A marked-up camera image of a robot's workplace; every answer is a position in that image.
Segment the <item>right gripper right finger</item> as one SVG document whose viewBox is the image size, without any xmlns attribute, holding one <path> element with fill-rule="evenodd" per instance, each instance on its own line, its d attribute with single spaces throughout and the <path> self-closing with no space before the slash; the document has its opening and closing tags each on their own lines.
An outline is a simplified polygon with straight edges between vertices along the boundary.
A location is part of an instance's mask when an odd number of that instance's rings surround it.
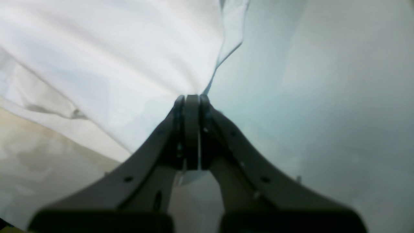
<svg viewBox="0 0 414 233">
<path fill-rule="evenodd" d="M 220 233 L 366 233 L 352 208 L 290 178 L 200 96 L 201 167 L 219 184 Z"/>
</svg>

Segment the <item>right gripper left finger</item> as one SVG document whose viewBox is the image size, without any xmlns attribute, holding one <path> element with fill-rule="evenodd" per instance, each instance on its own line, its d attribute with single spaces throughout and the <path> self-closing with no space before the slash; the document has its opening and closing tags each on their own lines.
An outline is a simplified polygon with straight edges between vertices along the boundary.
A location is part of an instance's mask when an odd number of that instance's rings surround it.
<svg viewBox="0 0 414 233">
<path fill-rule="evenodd" d="M 173 233 L 178 171 L 197 170 L 199 97 L 179 96 L 143 145 L 114 171 L 40 210 L 32 233 Z"/>
</svg>

